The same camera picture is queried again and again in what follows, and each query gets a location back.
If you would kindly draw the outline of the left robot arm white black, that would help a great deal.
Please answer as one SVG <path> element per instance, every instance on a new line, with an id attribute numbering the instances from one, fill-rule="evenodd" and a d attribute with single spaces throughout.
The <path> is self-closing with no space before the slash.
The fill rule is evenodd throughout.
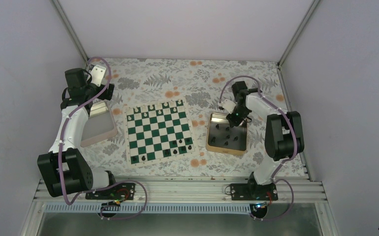
<path id="1" fill-rule="evenodd" d="M 107 68 L 99 65 L 86 70 L 65 71 L 67 87 L 62 93 L 62 121 L 56 140 L 37 165 L 52 197 L 95 189 L 105 199 L 117 195 L 118 186 L 110 171 L 92 170 L 80 153 L 83 131 L 93 106 L 92 99 L 111 100 L 114 85 L 104 85 Z"/>

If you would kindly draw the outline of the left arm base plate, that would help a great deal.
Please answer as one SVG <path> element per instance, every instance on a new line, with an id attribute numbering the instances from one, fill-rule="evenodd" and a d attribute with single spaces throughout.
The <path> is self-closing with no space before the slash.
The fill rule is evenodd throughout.
<path id="1" fill-rule="evenodd" d="M 133 200 L 135 183 L 126 182 L 115 187 L 112 187 L 103 191 L 95 191 L 87 193 L 85 198 L 87 200 L 112 200 L 112 201 L 124 201 Z"/>

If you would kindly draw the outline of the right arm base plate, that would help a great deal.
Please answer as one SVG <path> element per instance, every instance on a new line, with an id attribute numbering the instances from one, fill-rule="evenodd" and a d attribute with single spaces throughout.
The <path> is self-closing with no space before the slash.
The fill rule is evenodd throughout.
<path id="1" fill-rule="evenodd" d="M 276 185 L 249 185 L 247 183 L 230 184 L 233 201 L 276 201 L 279 199 Z"/>

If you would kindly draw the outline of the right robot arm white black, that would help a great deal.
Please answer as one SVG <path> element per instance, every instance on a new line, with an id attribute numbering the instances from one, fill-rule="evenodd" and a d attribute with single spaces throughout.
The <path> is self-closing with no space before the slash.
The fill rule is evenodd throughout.
<path id="1" fill-rule="evenodd" d="M 243 81 L 231 87 L 235 104 L 226 116 L 230 127 L 248 121 L 252 112 L 266 122 L 264 146 L 267 157 L 254 170 L 247 183 L 248 196 L 260 200 L 282 166 L 304 150 L 301 116 L 297 111 L 288 112 L 273 104 L 258 88 L 248 88 Z"/>

